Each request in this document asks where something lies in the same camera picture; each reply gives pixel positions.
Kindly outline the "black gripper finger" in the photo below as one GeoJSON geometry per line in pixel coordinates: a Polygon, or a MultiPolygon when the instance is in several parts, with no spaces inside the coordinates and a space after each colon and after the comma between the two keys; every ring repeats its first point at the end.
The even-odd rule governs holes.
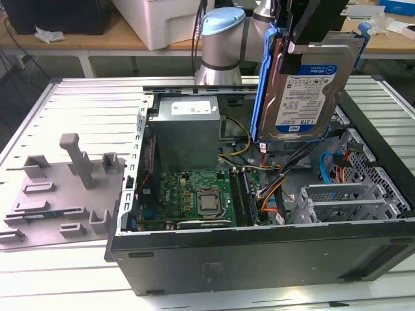
{"type": "Polygon", "coordinates": [[[289,52],[292,42],[285,39],[279,58],[279,73],[283,75],[297,75],[302,64],[302,53],[289,52]]]}

